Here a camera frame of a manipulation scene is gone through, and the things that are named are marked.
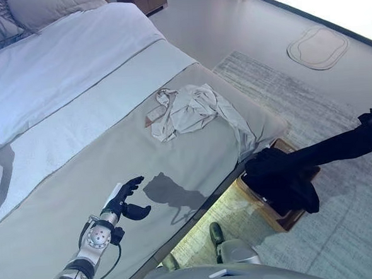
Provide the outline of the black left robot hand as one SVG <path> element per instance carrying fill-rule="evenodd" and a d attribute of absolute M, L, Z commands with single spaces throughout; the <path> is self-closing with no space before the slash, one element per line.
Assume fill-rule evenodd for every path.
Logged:
<path fill-rule="evenodd" d="M 131 196 L 134 191 L 138 189 L 143 180 L 144 177 L 139 176 L 129 180 L 123 185 L 117 184 L 100 214 L 114 213 L 117 217 L 117 221 L 119 221 L 119 218 L 122 215 L 129 220 L 135 221 L 140 221 L 146 218 L 151 212 L 151 206 L 140 207 L 125 202 L 126 198 Z"/>

